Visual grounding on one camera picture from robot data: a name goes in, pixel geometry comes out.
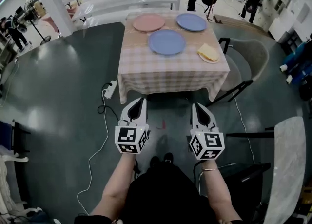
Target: black shirt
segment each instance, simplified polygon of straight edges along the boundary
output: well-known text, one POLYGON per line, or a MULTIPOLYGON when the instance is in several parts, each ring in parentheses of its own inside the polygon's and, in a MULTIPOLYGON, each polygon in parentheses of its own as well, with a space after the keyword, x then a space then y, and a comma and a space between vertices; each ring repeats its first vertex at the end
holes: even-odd
MULTIPOLYGON (((131 183, 119 218, 124 224, 218 223, 208 199, 199 195, 193 182, 178 167, 165 163, 149 168, 131 183)), ((75 224, 111 222, 103 216, 75 218, 75 224)))

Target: blue plate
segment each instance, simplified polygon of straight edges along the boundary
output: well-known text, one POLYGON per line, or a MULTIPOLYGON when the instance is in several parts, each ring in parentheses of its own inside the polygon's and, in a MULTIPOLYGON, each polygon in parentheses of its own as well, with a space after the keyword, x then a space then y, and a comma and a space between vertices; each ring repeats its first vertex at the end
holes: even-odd
POLYGON ((177 16, 176 22, 188 31, 203 31, 207 28, 207 23, 203 18, 191 13, 184 13, 177 16))
POLYGON ((173 30, 159 30, 153 32, 148 38, 150 49, 162 55, 174 55, 184 50, 186 41, 184 37, 173 30))

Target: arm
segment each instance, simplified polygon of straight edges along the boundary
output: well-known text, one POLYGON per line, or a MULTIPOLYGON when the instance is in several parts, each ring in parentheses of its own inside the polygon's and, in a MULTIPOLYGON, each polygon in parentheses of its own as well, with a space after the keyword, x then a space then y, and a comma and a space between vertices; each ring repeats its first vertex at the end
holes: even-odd
MULTIPOLYGON (((202 168, 218 168, 215 160, 207 160, 202 168)), ((209 205, 215 212, 217 220, 224 222, 241 220, 232 206, 231 196, 220 171, 204 171, 209 205)))
POLYGON ((115 220, 124 207, 132 179, 136 156, 122 154, 117 167, 106 184, 102 199, 91 215, 102 215, 115 220))

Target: white cable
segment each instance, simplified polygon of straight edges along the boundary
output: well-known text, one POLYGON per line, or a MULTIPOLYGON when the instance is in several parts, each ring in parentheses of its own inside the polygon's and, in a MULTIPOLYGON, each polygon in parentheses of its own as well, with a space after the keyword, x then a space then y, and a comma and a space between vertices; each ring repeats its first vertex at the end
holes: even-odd
POLYGON ((5 94, 4 102, 3 102, 3 104, 0 104, 0 108, 3 108, 4 105, 5 105, 6 98, 7 98, 8 94, 9 94, 9 91, 10 91, 10 87, 11 87, 12 80, 13 80, 15 74, 17 73, 19 67, 20 67, 20 63, 18 62, 18 67, 16 68, 16 71, 15 71, 14 75, 13 75, 12 78, 11 78, 11 81, 10 81, 9 87, 8 87, 8 91, 7 91, 6 94, 5 94))
MULTIPOLYGON (((103 89, 103 90, 102 90, 102 98, 103 98, 103 103, 104 103, 104 106, 105 106, 105 99, 104 99, 104 95, 103 95, 103 92, 104 92, 104 91, 106 91, 106 89, 103 89)), ((109 133, 108 133, 107 123, 106 123, 106 108, 105 108, 105 107, 104 107, 104 110, 105 110, 105 111, 104 111, 104 121, 105 121, 105 127, 106 127, 107 137, 106 137, 105 141, 103 142, 102 147, 101 147, 96 153, 94 153, 94 154, 89 158, 89 160, 88 160, 89 172, 90 172, 90 182, 89 182, 88 188, 85 189, 85 190, 83 190, 83 191, 81 191, 81 192, 79 192, 79 193, 77 194, 77 200, 78 200, 79 204, 82 206, 83 210, 87 213, 87 215, 89 215, 89 213, 88 213, 88 211, 84 208, 84 206, 81 204, 81 202, 80 202, 80 200, 79 200, 79 195, 80 195, 81 193, 86 192, 86 191, 88 191, 88 190, 90 189, 91 182, 92 182, 92 172, 91 172, 91 167, 90 167, 90 160, 91 160, 98 152, 100 152, 100 151, 103 149, 103 147, 104 147, 104 145, 105 145, 105 143, 106 143, 106 141, 107 141, 107 139, 108 139, 108 134, 109 134, 109 133)))
MULTIPOLYGON (((244 124, 244 122, 243 122, 242 114, 240 113, 239 108, 238 108, 238 105, 237 105, 236 98, 234 98, 234 100, 235 100, 236 108, 237 108, 237 110, 238 110, 238 112, 239 112, 239 115, 240 115, 240 120, 241 120, 241 122, 242 122, 242 124, 243 124, 243 126, 244 126, 245 133, 247 133, 247 130, 246 130, 245 124, 244 124)), ((254 162, 254 153, 253 153, 252 146, 251 146, 251 144, 250 144, 250 140, 249 140, 249 138, 248 138, 248 137, 247 137, 247 140, 248 140, 248 143, 249 143, 249 149, 250 149, 250 152, 252 153, 252 156, 253 156, 253 162, 254 162)))

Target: extension cord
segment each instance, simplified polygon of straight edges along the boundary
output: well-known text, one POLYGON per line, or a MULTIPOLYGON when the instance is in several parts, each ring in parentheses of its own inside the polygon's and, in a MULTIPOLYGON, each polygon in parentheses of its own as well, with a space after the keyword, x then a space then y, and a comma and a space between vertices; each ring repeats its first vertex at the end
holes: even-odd
POLYGON ((108 86, 108 88, 105 91, 104 97, 106 97, 107 99, 112 98, 113 93, 117 87, 118 82, 116 81, 111 81, 110 82, 112 85, 108 86))

